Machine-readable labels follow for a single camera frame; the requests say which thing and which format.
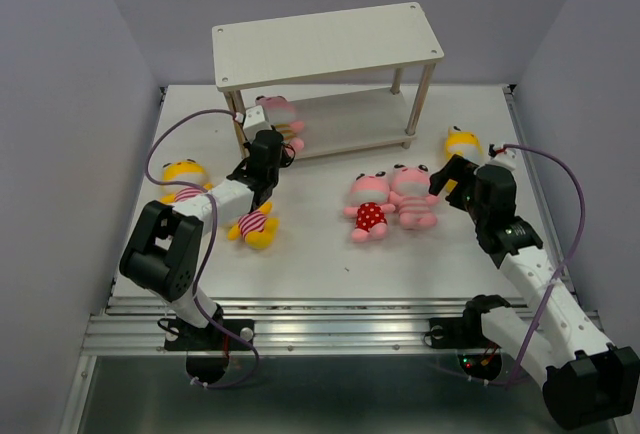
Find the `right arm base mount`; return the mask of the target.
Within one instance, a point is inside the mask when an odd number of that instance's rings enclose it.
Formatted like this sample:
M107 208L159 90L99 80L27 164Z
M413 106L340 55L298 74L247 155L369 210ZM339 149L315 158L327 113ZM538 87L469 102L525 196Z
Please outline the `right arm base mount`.
M490 344L508 346L521 339L518 323L493 318L488 313L467 317L432 317L423 342L433 349L485 349Z

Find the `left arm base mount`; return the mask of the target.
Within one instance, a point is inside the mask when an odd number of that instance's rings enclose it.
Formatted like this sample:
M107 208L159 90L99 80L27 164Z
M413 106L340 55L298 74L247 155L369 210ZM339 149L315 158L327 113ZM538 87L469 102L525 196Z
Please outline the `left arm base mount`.
M249 351L249 348L212 325L196 328L178 318L163 317L157 321L164 332L164 349L169 352Z

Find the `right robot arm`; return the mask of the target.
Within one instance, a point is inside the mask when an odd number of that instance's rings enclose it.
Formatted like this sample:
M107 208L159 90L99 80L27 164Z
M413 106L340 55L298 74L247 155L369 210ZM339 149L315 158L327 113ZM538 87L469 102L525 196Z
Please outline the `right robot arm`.
M472 344L489 340L512 356L566 430L631 413L639 357L597 328L556 277L541 238L515 213L511 171L455 155L432 175L431 192L450 181L456 185L447 202L469 214L480 248L534 313L525 322L506 301L478 296L460 320L463 338Z

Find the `pink frog toy orange stripes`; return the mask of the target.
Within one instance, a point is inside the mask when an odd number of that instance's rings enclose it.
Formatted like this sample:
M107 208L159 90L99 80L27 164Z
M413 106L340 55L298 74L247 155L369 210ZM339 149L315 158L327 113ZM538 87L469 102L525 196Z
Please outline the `pink frog toy orange stripes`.
M255 103L265 110L270 123L283 136L296 154L304 148L304 141L300 137L305 123L298 118L296 107L284 96L257 96Z

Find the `pink frog toy polka-dot dress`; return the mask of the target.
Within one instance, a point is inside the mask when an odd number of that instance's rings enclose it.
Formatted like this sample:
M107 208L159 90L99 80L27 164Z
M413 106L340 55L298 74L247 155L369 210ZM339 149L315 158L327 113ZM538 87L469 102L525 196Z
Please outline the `pink frog toy polka-dot dress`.
M390 183L385 171L361 173L351 185L347 196L345 217L355 224L350 238L354 243L381 240L388 235L387 215L395 211L390 201Z

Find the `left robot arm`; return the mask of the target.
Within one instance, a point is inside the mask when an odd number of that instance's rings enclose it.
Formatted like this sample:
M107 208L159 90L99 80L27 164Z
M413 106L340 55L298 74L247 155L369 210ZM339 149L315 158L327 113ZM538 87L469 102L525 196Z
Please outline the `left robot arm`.
M289 162L282 136L262 130L249 155L211 190L177 203L151 201L142 209L121 257L120 273L159 297L199 347L222 336L223 312L204 280L220 226L251 218L262 240L275 231L268 195ZM395 227L390 241L351 243L338 218L334 182L297 172L285 179L278 216L285 221L274 247L223 251L223 290L236 299L340 300L440 297L469 261L470 238L457 218L431 231Z

